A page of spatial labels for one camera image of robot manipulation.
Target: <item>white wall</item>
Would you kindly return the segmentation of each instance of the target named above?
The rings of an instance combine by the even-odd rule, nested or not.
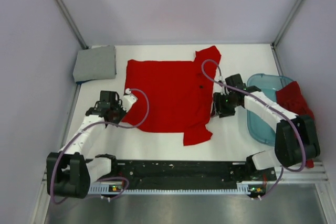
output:
[[[0,223],[28,223],[74,90],[79,45],[54,0],[0,0]]]
[[[336,0],[306,0],[278,47],[316,116],[321,157],[336,189]]]
[[[272,42],[296,0],[64,0],[89,45]]]

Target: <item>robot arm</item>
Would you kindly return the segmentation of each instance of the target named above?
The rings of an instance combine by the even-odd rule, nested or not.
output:
[[[113,163],[116,162],[116,157],[113,155],[98,155],[97,153],[95,158],[88,163],[86,158],[94,142],[107,126],[101,122],[119,124],[136,101],[137,98],[129,90],[126,90],[122,99],[116,92],[100,92],[99,101],[86,112],[80,128],[74,134],[74,137],[78,135],[76,140],[67,148],[61,158],[55,178],[55,195],[84,198],[92,183],[106,174],[113,173]],[[94,123],[97,125],[86,129]],[[52,171],[59,153],[63,149],[64,147],[57,153],[50,153],[47,158],[47,190],[49,194]]]
[[[307,159],[312,159],[320,155],[315,124],[310,116],[299,116],[282,108],[276,102],[267,98],[256,86],[246,87],[239,74],[230,76],[226,78],[225,81],[229,86],[244,90],[260,98],[266,105],[261,104],[249,95],[230,89],[228,93],[222,90],[221,93],[214,93],[212,115],[219,115],[220,118],[234,115],[235,107],[241,105],[258,115],[270,125],[276,133],[274,148],[247,157],[247,165],[252,172],[254,170],[263,170],[276,166],[289,167],[302,162],[302,153],[293,129],[282,116],[270,110],[270,107],[284,114],[296,126],[303,141]]]

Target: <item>blue plastic tub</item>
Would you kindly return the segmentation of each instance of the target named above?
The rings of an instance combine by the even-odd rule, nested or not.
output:
[[[258,73],[251,76],[247,86],[257,86],[272,101],[276,102],[275,92],[290,84],[293,80],[285,76],[271,76]],[[255,113],[247,111],[247,127],[250,135],[263,144],[275,145],[275,132]]]

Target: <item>gray cloth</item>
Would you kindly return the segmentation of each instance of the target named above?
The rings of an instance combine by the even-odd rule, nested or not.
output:
[[[114,79],[117,74],[115,56],[114,46],[79,51],[72,74],[75,82]]]

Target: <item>red cloth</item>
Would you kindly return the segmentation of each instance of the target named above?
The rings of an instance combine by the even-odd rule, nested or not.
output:
[[[306,100],[301,94],[299,84],[296,81],[291,82],[283,89],[277,91],[276,96],[277,103],[286,110],[298,115],[309,115],[311,118],[315,119],[314,114],[308,107]],[[307,160],[306,167],[313,168],[313,160]]]
[[[135,61],[129,60],[125,88],[138,88],[146,93],[150,103],[147,119],[139,129],[146,132],[184,132],[183,144],[208,141],[212,133],[205,125],[210,120],[213,83],[203,74],[206,59],[220,61],[215,46],[196,52],[194,61]],[[206,73],[215,78],[216,66],[207,63]],[[146,113],[146,100],[134,94],[138,101],[123,122],[135,125]]]

